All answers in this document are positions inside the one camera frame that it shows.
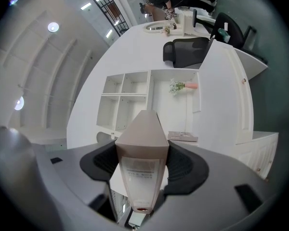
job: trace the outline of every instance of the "green floor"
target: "green floor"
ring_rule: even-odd
[[[245,32],[257,29],[253,52],[268,60],[268,69],[250,80],[254,130],[279,132],[269,182],[280,190],[289,178],[289,32],[267,0],[218,0],[213,17],[224,12]]]

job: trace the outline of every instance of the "vase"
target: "vase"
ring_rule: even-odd
[[[197,83],[186,83],[185,87],[186,88],[191,88],[191,89],[197,89],[198,88],[198,84]]]

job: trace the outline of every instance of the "shelf compartment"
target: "shelf compartment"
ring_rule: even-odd
[[[124,75],[108,76],[103,93],[120,93]]]
[[[116,125],[118,104],[120,96],[102,96],[98,109],[96,124],[108,129]]]
[[[146,99],[146,95],[120,97],[116,122],[117,131],[123,131],[140,111],[146,109]]]
[[[147,94],[148,72],[124,75],[122,93]]]

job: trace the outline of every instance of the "black chair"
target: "black chair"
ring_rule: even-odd
[[[218,33],[219,28],[224,28],[225,22],[228,23],[228,33],[230,35],[230,39],[228,44],[232,45],[233,47],[244,51],[247,54],[250,54],[265,64],[267,64],[267,60],[263,57],[254,54],[251,51],[248,51],[243,48],[246,39],[250,31],[254,33],[257,32],[255,28],[248,26],[245,34],[243,35],[241,29],[237,25],[237,23],[231,19],[228,15],[224,13],[219,13],[215,24],[212,25],[209,22],[197,19],[197,11],[194,10],[193,14],[193,26],[196,26],[196,23],[203,24],[205,28],[210,30],[212,29],[210,38],[180,38],[175,39],[172,42],[167,42],[163,48],[163,60],[173,62],[173,67],[175,68],[200,68],[201,63],[205,59],[210,46],[213,42],[213,36],[215,35],[215,39],[217,41],[223,42],[223,37]]]

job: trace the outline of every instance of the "light fixture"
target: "light fixture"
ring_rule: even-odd
[[[90,5],[91,5],[91,3],[88,2],[86,5],[82,6],[80,9],[81,9],[81,10],[84,10],[85,8],[88,8]]]
[[[21,97],[17,102],[16,102],[16,106],[15,106],[15,110],[21,110],[24,107],[24,98]]]
[[[10,0],[10,6],[17,3],[18,0]]]
[[[109,32],[106,35],[106,38],[109,38],[110,34],[112,33],[112,30],[109,30]]]
[[[50,31],[51,33],[54,33],[59,30],[59,25],[56,22],[51,22],[49,23],[47,28],[48,28],[48,31]]]

